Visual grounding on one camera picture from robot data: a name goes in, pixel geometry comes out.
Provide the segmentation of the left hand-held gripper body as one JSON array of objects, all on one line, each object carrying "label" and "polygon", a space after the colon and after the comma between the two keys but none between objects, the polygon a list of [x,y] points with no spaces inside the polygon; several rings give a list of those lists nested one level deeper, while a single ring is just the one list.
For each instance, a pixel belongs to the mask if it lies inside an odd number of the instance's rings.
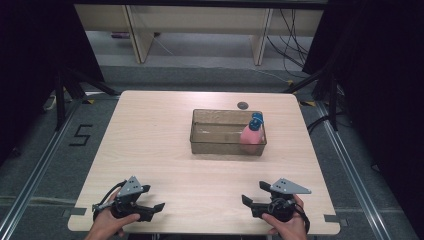
[{"label": "left hand-held gripper body", "polygon": [[137,204],[138,198],[143,194],[142,186],[135,176],[116,184],[99,203],[92,205],[93,219],[109,208],[115,218],[137,213],[140,215],[138,222],[150,222],[155,214],[154,207]]}]

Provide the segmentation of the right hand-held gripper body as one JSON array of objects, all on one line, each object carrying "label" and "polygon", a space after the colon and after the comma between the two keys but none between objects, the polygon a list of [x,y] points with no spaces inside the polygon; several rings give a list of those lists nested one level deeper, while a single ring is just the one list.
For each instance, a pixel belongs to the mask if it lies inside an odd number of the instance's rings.
[{"label": "right hand-held gripper body", "polygon": [[[252,216],[261,218],[264,213],[274,216],[281,222],[287,222],[292,219],[293,213],[298,211],[294,199],[295,194],[310,194],[311,191],[285,178],[280,178],[271,185],[270,203],[254,203],[251,206]],[[305,222],[309,219],[304,212],[300,214]]]}]

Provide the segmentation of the pink bottle with blue cap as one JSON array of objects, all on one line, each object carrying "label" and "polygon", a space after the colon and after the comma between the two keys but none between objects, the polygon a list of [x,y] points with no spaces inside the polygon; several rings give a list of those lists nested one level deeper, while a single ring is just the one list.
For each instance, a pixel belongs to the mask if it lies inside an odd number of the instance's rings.
[{"label": "pink bottle with blue cap", "polygon": [[240,147],[250,155],[254,155],[264,140],[263,115],[260,112],[254,112],[251,120],[240,134]]}]

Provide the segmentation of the clear brown plastic bin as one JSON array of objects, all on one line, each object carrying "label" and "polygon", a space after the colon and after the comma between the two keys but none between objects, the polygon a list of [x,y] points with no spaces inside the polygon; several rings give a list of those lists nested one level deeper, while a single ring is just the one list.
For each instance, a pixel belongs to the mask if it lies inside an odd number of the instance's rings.
[{"label": "clear brown plastic bin", "polygon": [[[260,111],[194,109],[190,133],[192,153],[250,155],[240,147],[240,134],[254,112]],[[261,156],[267,144],[264,119],[262,128],[263,143],[252,156]]]}]

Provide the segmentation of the person's left hand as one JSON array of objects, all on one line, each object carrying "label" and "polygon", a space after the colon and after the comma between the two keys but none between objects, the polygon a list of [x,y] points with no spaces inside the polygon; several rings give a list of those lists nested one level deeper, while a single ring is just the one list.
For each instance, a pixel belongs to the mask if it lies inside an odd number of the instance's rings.
[{"label": "person's left hand", "polygon": [[140,215],[137,213],[128,215],[124,218],[115,218],[111,210],[107,208],[98,214],[89,232],[115,232],[115,235],[124,237],[125,232],[123,227],[137,222],[139,218]]}]

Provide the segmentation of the person's right hand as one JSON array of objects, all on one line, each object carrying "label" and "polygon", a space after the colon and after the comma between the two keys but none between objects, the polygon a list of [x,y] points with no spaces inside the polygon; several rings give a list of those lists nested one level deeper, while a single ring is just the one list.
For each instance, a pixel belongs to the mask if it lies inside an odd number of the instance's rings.
[{"label": "person's right hand", "polygon": [[287,222],[281,222],[274,216],[264,213],[262,219],[271,226],[268,231],[269,235],[279,234],[283,240],[307,240],[305,221],[303,220],[300,211],[303,210],[304,203],[294,195],[298,211],[293,213],[292,219]]}]

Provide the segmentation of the black metal stand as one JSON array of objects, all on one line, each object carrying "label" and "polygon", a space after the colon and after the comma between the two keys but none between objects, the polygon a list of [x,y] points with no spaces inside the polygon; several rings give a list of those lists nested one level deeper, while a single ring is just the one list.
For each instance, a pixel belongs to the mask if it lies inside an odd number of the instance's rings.
[{"label": "black metal stand", "polygon": [[72,99],[82,100],[86,97],[86,93],[80,85],[80,82],[88,83],[103,93],[110,96],[119,96],[120,92],[106,86],[101,81],[97,81],[88,75],[77,70],[61,67],[55,76],[55,97],[57,109],[56,129],[59,130],[65,123],[65,92],[68,92]]},{"label": "black metal stand", "polygon": [[313,99],[318,101],[327,99],[329,103],[329,113],[323,117],[323,120],[328,120],[333,130],[337,131],[337,79],[329,70],[322,69],[317,71],[299,83],[290,86],[284,90],[284,93],[293,94],[313,82],[316,83],[312,91]]}]

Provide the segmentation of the black curtain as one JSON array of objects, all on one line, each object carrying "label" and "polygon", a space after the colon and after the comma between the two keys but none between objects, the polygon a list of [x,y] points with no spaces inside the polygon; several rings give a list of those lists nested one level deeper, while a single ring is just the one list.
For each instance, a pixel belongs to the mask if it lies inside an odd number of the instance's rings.
[{"label": "black curtain", "polygon": [[62,68],[103,79],[74,5],[0,0],[0,166],[40,113]]},{"label": "black curtain", "polygon": [[424,240],[424,0],[325,0],[305,72],[343,32],[336,75],[354,126]]}]

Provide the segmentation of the light wooden desk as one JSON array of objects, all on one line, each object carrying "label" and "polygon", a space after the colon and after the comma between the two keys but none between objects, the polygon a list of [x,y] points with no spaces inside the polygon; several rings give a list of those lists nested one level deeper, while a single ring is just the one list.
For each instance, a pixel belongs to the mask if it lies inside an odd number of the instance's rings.
[{"label": "light wooden desk", "polygon": [[87,31],[127,32],[135,59],[146,61],[153,34],[204,33],[248,35],[254,64],[262,64],[268,36],[315,35],[321,10],[161,7],[135,5],[75,6]]}]

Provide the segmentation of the metal floor rail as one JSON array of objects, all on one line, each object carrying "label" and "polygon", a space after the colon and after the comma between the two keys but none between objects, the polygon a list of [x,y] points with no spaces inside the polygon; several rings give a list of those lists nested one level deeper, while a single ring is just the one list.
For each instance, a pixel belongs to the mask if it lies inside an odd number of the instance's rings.
[{"label": "metal floor rail", "polygon": [[23,188],[14,198],[14,201],[7,211],[5,218],[0,222],[0,240],[9,240],[16,226],[22,218],[31,197],[40,184],[45,172],[47,171],[54,154],[56,153],[60,142],[68,129],[70,122],[76,110],[82,105],[81,100],[73,100],[65,114],[65,120],[62,125],[54,131],[47,147],[43,151],[40,159],[35,165]]},{"label": "metal floor rail", "polygon": [[383,218],[354,166],[339,133],[333,128],[329,120],[324,121],[324,127],[374,236],[377,240],[392,240]]}]

